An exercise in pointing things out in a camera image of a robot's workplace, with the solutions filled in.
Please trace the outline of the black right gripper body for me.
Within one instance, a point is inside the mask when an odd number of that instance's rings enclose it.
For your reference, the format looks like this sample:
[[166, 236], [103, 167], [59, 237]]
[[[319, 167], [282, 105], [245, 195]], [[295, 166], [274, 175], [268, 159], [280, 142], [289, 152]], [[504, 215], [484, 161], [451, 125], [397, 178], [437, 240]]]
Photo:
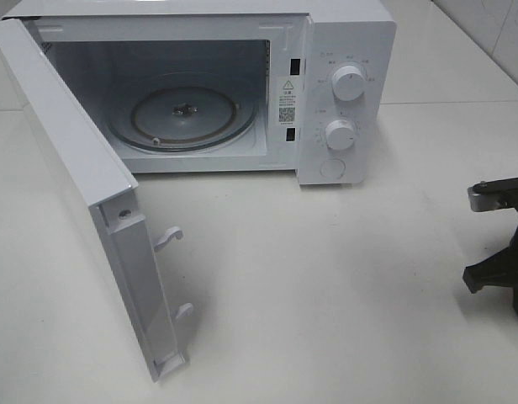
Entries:
[[[518, 213], [518, 177], [476, 183], [468, 188], [468, 199], [474, 212], [514, 209]], [[512, 289], [512, 306], [518, 316], [518, 225], [508, 247], [467, 266], [462, 279], [473, 294], [485, 286]]]

